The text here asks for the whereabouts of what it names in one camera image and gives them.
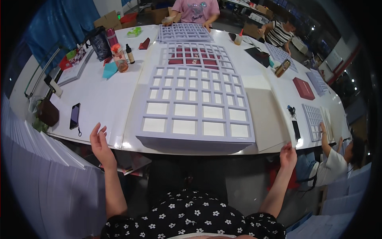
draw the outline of white t-shirt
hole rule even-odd
[[[336,178],[347,172],[347,170],[348,163],[345,161],[345,158],[334,149],[331,149],[328,160],[322,163],[317,162],[313,166],[309,178],[314,177],[317,172],[316,186],[318,187],[333,182]],[[313,186],[313,180],[308,182],[308,186]]]

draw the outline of pink water bottle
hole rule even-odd
[[[109,46],[112,47],[115,44],[118,44],[117,36],[113,28],[110,28],[106,31],[107,40],[109,41]]]

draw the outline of smartphone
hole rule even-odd
[[[70,116],[70,126],[69,126],[69,129],[71,129],[71,130],[78,127],[78,114],[79,114],[79,106],[80,105],[81,104],[78,103],[72,107],[72,113]]]
[[[298,141],[299,139],[301,139],[301,135],[300,135],[300,130],[298,129],[297,121],[292,120],[292,124],[293,124],[293,129],[295,130],[296,141]]]
[[[228,33],[228,35],[230,35],[231,40],[235,41],[235,39],[236,39],[235,33]]]

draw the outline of black pants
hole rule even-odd
[[[206,192],[228,203],[223,162],[218,159],[154,159],[147,187],[150,208],[168,192],[185,188],[188,176],[193,178],[190,189]]]

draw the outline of glue bottle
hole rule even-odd
[[[241,29],[240,34],[238,36],[236,36],[235,44],[239,46],[241,44],[242,39],[243,39],[243,29]]]
[[[131,52],[131,48],[129,47],[129,44],[126,44],[126,53],[127,53],[127,57],[129,58],[130,64],[134,64],[135,60]]]

